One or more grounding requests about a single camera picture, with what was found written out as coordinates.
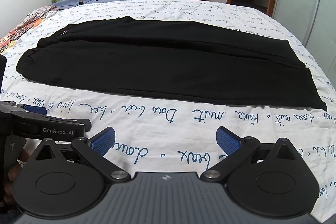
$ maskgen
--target black pants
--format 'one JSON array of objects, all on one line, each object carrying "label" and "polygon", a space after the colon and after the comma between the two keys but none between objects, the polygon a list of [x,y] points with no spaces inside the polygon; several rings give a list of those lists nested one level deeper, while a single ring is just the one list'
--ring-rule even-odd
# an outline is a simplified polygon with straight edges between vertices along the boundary
[{"label": "black pants", "polygon": [[192,21],[124,17],[70,24],[26,51],[16,70],[75,89],[327,109],[288,41]]}]

